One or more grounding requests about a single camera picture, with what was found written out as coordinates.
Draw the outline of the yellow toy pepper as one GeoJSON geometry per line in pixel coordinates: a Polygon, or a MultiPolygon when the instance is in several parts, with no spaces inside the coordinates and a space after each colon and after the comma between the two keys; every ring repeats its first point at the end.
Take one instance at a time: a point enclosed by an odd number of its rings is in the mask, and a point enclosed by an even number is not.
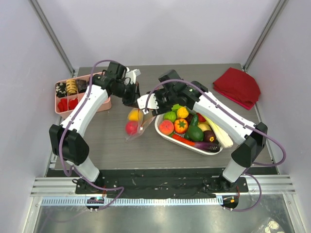
{"type": "Polygon", "coordinates": [[[176,112],[177,118],[187,118],[189,115],[189,112],[185,106],[180,107],[176,112]]]}

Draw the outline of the yellow orange toy fruit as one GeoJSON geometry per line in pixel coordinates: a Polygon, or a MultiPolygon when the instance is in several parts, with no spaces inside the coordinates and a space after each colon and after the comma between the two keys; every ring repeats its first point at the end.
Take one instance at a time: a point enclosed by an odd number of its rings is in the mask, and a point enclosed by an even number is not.
{"type": "Polygon", "coordinates": [[[127,118],[129,121],[142,121],[143,116],[144,114],[140,109],[134,108],[130,111],[127,118]]]}

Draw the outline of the orange toy tomato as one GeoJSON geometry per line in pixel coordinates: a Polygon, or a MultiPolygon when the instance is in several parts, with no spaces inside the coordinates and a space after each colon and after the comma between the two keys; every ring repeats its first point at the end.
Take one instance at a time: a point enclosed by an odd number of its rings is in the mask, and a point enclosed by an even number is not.
{"type": "Polygon", "coordinates": [[[189,127],[188,122],[183,118],[177,119],[174,122],[174,131],[176,133],[183,134],[188,130],[188,127],[189,127]]]}

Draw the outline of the clear zip top bag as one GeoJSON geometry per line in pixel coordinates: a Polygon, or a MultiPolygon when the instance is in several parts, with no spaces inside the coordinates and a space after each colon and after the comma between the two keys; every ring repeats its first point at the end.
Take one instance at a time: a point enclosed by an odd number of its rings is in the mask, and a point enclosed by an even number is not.
{"type": "Polygon", "coordinates": [[[145,115],[141,109],[132,108],[124,127],[125,140],[130,141],[142,136],[154,119],[151,113],[145,115]]]}

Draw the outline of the red toy apple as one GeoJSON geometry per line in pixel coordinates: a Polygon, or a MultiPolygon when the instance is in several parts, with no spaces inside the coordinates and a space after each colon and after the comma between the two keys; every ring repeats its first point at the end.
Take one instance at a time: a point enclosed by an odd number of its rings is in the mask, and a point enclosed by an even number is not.
{"type": "Polygon", "coordinates": [[[138,122],[137,121],[128,121],[125,126],[125,131],[128,135],[134,135],[138,131],[138,122]]]}

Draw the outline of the green toy avocado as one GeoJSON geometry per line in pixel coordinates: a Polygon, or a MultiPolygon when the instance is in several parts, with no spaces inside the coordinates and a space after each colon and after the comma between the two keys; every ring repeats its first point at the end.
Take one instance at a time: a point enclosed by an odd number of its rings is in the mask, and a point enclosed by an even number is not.
{"type": "Polygon", "coordinates": [[[204,133],[198,126],[190,125],[188,128],[188,135],[194,142],[202,142],[204,140],[204,133]]]}

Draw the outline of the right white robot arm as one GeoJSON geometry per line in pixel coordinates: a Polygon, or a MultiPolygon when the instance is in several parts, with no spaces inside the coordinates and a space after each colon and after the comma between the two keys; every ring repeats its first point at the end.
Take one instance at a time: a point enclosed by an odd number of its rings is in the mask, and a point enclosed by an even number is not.
{"type": "Polygon", "coordinates": [[[219,177],[220,188],[226,192],[237,186],[238,178],[250,168],[265,147],[268,127],[242,118],[217,100],[207,87],[198,81],[188,82],[172,69],[159,78],[160,84],[149,92],[145,109],[154,116],[164,113],[175,104],[186,106],[212,120],[238,145],[219,177]]]}

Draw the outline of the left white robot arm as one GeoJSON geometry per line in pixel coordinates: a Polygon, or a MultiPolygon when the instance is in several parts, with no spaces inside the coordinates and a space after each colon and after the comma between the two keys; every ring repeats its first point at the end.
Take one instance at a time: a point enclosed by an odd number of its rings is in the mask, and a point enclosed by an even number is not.
{"type": "Polygon", "coordinates": [[[80,102],[71,114],[59,125],[51,125],[49,135],[52,151],[60,158],[64,173],[71,176],[73,171],[85,180],[92,193],[100,193],[104,187],[101,172],[89,157],[89,146],[84,140],[85,131],[100,106],[110,96],[121,98],[125,106],[136,107],[140,97],[140,75],[138,69],[130,70],[113,61],[101,74],[90,72],[89,85],[80,102]]]}

